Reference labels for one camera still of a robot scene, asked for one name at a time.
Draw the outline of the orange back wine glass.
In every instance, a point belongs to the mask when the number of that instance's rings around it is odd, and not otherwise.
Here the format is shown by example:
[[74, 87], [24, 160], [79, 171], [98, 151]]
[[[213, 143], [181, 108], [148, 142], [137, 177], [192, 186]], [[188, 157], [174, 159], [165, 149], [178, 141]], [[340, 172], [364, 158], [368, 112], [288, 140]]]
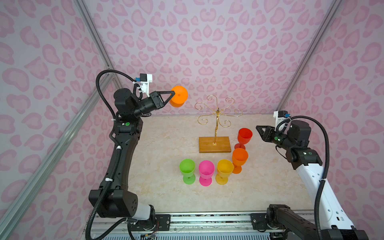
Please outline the orange back wine glass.
[[172, 91], [175, 92], [175, 95], [170, 100], [170, 104], [174, 108], [182, 107], [188, 99], [187, 89], [182, 86], [175, 86], [174, 88], [172, 88]]

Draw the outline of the orange wine glass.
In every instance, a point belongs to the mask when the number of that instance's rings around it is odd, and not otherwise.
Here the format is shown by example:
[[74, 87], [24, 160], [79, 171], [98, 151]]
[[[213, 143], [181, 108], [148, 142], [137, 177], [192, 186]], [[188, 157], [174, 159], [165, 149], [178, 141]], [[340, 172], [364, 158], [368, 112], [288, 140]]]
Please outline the orange wine glass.
[[170, 104], [174, 108], [182, 107], [188, 99], [187, 89], [182, 86], [175, 86], [174, 88], [172, 88], [172, 91], [175, 92], [175, 95], [170, 100]]
[[248, 160], [249, 154], [245, 149], [237, 148], [233, 151], [232, 161], [234, 165], [233, 174], [239, 174], [242, 171], [242, 166]]

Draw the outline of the red wine glass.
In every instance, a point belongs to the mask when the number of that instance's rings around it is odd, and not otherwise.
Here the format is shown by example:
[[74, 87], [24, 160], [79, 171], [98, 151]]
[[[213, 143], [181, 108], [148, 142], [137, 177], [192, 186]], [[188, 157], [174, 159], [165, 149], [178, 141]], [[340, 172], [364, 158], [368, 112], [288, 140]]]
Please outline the red wine glass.
[[253, 132], [250, 129], [242, 128], [238, 132], [238, 143], [235, 144], [235, 149], [246, 149], [248, 144], [253, 137]]

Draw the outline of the orange front wine glass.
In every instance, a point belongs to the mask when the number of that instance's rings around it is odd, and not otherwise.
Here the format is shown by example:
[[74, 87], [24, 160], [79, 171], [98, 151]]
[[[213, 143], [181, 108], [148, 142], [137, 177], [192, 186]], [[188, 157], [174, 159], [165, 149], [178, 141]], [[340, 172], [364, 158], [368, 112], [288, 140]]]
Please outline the orange front wine glass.
[[248, 160], [249, 154], [245, 149], [237, 148], [233, 151], [232, 161], [234, 165], [233, 174], [239, 174], [242, 171], [242, 166]]

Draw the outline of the yellow wine glass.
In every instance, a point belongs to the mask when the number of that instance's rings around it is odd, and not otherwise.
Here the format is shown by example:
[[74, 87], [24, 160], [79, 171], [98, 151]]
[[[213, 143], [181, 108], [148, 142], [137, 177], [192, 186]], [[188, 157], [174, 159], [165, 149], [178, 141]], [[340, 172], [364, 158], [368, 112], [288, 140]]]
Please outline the yellow wine glass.
[[229, 160], [220, 160], [217, 164], [217, 175], [216, 182], [219, 185], [227, 184], [229, 180], [229, 176], [232, 174], [234, 170], [234, 165]]

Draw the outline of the pink wine glass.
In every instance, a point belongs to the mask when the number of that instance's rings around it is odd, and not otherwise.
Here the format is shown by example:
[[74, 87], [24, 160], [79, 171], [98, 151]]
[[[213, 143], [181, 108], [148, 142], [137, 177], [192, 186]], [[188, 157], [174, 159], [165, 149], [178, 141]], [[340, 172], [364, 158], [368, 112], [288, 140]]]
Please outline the pink wine glass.
[[212, 184], [212, 177], [215, 173], [215, 165], [211, 161], [202, 161], [199, 164], [199, 182], [203, 187], [208, 187]]

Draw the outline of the green wine glass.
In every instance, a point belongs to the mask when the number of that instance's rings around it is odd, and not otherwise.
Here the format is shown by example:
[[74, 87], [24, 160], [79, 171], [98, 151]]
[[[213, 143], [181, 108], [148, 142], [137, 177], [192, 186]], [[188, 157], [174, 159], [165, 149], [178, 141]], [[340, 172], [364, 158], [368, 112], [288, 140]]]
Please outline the green wine glass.
[[183, 182], [185, 184], [192, 185], [195, 182], [195, 168], [196, 164], [193, 160], [185, 159], [181, 161], [179, 169], [183, 175]]

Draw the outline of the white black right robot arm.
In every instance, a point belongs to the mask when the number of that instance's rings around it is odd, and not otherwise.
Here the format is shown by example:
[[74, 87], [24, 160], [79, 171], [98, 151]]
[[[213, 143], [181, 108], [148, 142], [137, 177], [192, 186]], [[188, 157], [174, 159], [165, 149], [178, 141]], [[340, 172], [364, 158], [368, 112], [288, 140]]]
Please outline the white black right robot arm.
[[319, 154], [309, 148], [312, 129], [307, 120], [307, 117], [297, 116], [275, 127], [256, 126], [264, 142], [285, 150], [287, 161], [303, 181], [314, 205], [314, 222], [310, 222], [287, 205], [271, 204], [267, 208], [266, 224], [273, 229], [285, 228], [285, 235], [293, 233], [302, 240], [367, 240], [366, 232], [354, 226], [328, 182], [328, 134], [318, 121], [313, 121], [325, 138], [325, 160], [321, 160]]

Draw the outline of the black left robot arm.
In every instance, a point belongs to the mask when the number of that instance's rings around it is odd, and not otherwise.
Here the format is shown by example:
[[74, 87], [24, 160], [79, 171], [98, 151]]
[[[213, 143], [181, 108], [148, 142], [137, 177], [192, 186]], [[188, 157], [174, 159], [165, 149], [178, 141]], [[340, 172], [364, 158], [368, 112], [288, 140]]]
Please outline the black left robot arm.
[[174, 91], [155, 91], [143, 99], [129, 89], [114, 93], [118, 111], [110, 137], [115, 148], [104, 180], [97, 190], [89, 194], [94, 207], [91, 218], [99, 215], [102, 218], [147, 221], [150, 225], [155, 222], [154, 207], [140, 203], [138, 196], [129, 192], [129, 171], [143, 128], [142, 116], [163, 108], [174, 96]]

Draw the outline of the aluminium diagonal frame bar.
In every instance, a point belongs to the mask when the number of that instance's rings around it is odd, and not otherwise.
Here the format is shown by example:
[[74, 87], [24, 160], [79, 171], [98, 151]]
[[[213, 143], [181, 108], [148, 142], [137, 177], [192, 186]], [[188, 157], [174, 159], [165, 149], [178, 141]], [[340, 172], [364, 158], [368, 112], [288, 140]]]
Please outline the aluminium diagonal frame bar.
[[79, 240], [92, 206], [88, 194], [111, 155], [110, 115], [93, 91], [60, 138], [1, 149], [1, 239]]

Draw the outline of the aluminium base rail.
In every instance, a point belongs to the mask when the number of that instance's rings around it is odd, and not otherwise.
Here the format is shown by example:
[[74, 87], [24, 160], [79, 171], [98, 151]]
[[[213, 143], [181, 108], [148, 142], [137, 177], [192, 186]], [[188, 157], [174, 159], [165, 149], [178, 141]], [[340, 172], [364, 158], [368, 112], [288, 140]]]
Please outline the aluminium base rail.
[[270, 227], [265, 211], [158, 213], [156, 224], [145, 229], [123, 222], [107, 240], [298, 240], [285, 227]]

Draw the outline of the aluminium frame profile left corner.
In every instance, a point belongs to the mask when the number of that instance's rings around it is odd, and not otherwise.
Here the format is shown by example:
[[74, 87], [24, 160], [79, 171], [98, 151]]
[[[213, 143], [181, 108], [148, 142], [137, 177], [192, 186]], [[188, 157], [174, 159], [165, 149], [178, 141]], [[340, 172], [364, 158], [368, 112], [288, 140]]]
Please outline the aluminium frame profile left corner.
[[93, 43], [95, 44], [97, 53], [99, 53], [100, 58], [104, 64], [104, 67], [108, 70], [114, 70], [113, 63], [107, 53], [107, 50], [102, 42], [102, 38], [100, 37], [96, 25], [92, 19], [90, 11], [86, 5], [86, 2], [83, 0], [74, 0], [74, 5], [77, 8], [77, 11], [85, 23], [85, 27], [88, 30]]

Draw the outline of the aluminium frame profile corner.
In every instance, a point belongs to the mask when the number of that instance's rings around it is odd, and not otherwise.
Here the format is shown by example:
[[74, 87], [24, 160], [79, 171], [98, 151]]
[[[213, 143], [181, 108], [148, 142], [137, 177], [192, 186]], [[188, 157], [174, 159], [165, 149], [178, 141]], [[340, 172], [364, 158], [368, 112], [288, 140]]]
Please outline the aluminium frame profile corner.
[[300, 77], [305, 69], [305, 67], [308, 65], [309, 61], [311, 60], [312, 56], [315, 54], [319, 44], [321, 43], [322, 38], [326, 34], [327, 30], [332, 25], [335, 16], [337, 15], [340, 5], [343, 3], [342, 0], [333, 0], [331, 1], [330, 7], [328, 8], [323, 20], [321, 21], [321, 24], [318, 27], [318, 30], [314, 34], [309, 47], [307, 51], [305, 52], [302, 60], [300, 61], [300, 64], [298, 65], [297, 70], [295, 71], [286, 91], [283, 94], [283, 97], [279, 103], [279, 105], [276, 108], [276, 111], [283, 110], [283, 107], [285, 103], [288, 101], [288, 98], [290, 94], [293, 91], [293, 88], [297, 84], [297, 82], [300, 80]]
[[97, 53], [99, 53], [100, 58], [104, 64], [104, 67], [108, 70], [114, 70], [113, 63], [107, 53], [107, 50], [102, 42], [102, 38], [100, 37], [96, 25], [92, 19], [90, 11], [86, 5], [86, 2], [83, 0], [74, 0], [74, 5], [77, 8], [77, 11], [85, 23], [85, 27], [88, 30], [93, 43], [95, 44]]

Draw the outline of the aluminium frame profile right corner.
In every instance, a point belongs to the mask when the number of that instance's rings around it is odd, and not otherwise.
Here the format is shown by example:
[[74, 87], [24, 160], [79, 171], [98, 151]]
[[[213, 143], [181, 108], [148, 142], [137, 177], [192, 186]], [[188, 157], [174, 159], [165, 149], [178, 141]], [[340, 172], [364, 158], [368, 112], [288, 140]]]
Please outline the aluminium frame profile right corner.
[[283, 110], [283, 107], [285, 103], [288, 101], [288, 98], [290, 94], [293, 91], [293, 88], [297, 84], [297, 82], [300, 80], [300, 77], [305, 69], [305, 67], [308, 65], [309, 61], [311, 60], [312, 56], [315, 54], [319, 44], [321, 43], [322, 38], [326, 34], [327, 30], [332, 25], [335, 16], [337, 15], [340, 5], [343, 3], [342, 0], [333, 0], [331, 1], [330, 7], [328, 8], [323, 20], [321, 21], [321, 24], [318, 27], [318, 30], [314, 34], [309, 47], [307, 51], [305, 52], [302, 60], [300, 61], [300, 64], [298, 65], [297, 70], [295, 71], [286, 91], [283, 94], [283, 97], [279, 103], [279, 105], [276, 108], [276, 111]]

